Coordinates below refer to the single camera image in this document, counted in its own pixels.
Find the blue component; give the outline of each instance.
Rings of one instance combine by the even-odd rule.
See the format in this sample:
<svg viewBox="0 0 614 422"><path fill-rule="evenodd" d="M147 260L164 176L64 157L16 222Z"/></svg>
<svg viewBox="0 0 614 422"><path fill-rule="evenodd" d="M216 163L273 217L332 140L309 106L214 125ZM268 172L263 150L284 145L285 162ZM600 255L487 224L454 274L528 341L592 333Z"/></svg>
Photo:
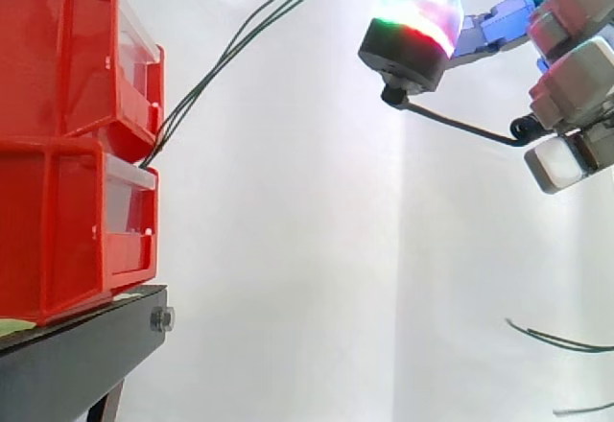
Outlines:
<svg viewBox="0 0 614 422"><path fill-rule="evenodd" d="M490 12L466 16L449 68L467 64L520 46L527 41L532 0L505 0Z"/></svg>
<svg viewBox="0 0 614 422"><path fill-rule="evenodd" d="M540 58L537 60L537 68L542 74L545 74L550 69L550 64L545 59Z"/></svg>

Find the robotic arm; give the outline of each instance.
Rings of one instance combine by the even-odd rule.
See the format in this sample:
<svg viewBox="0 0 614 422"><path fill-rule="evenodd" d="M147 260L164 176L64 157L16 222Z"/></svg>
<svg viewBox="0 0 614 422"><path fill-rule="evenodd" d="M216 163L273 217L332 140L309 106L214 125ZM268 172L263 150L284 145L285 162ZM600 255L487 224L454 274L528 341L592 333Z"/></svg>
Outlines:
<svg viewBox="0 0 614 422"><path fill-rule="evenodd" d="M531 41L543 75L530 90L540 127L529 140L554 136L525 159L542 190L556 193L614 166L613 19L614 0L506 0L464 17L449 57L436 40L374 19L359 56L384 78L385 101L407 108L409 96L435 91L446 69Z"/></svg>

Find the led light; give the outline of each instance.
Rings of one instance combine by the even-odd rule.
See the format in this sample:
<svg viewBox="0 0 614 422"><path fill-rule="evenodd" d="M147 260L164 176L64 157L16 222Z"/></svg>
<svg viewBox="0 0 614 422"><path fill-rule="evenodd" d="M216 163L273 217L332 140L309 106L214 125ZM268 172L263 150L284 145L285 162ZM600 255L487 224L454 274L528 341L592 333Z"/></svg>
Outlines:
<svg viewBox="0 0 614 422"><path fill-rule="evenodd" d="M382 0L375 18L432 38L451 57L461 33L461 0Z"/></svg>

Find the black metal bracket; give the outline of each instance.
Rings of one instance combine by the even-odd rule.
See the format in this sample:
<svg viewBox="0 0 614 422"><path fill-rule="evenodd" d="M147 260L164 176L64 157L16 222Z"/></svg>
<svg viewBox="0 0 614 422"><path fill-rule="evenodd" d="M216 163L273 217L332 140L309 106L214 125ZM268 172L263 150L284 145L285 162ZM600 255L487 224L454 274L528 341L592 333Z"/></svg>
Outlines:
<svg viewBox="0 0 614 422"><path fill-rule="evenodd" d="M73 421L112 396L166 336L152 325L152 314L167 307L166 287L129 294L62 324L0 339L0 422Z"/></svg>

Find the green wire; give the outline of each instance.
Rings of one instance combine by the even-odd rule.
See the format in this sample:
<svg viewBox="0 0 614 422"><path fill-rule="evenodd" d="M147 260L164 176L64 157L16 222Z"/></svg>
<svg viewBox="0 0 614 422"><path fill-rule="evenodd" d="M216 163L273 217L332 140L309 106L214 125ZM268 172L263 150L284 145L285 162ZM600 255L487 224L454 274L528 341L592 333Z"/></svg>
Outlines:
<svg viewBox="0 0 614 422"><path fill-rule="evenodd" d="M237 55L243 51L257 36L262 34L269 28L270 25L294 10L306 0L286 0L250 33L239 41L239 37L247 29L248 25L255 19L255 17L257 17L257 15L263 10L271 6L275 1L277 0L268 0L248 17L248 19L240 27L239 31L230 40L213 69L211 69L211 71L179 102L177 107L175 107L175 109L169 114L158 131L156 146L153 148L150 155L143 160L141 167L148 167L154 158L162 151L164 146L173 137L178 127L188 115L189 111L192 109L204 89L213 81L213 79L216 78L220 72L225 69L226 66L234 58L236 58Z"/></svg>

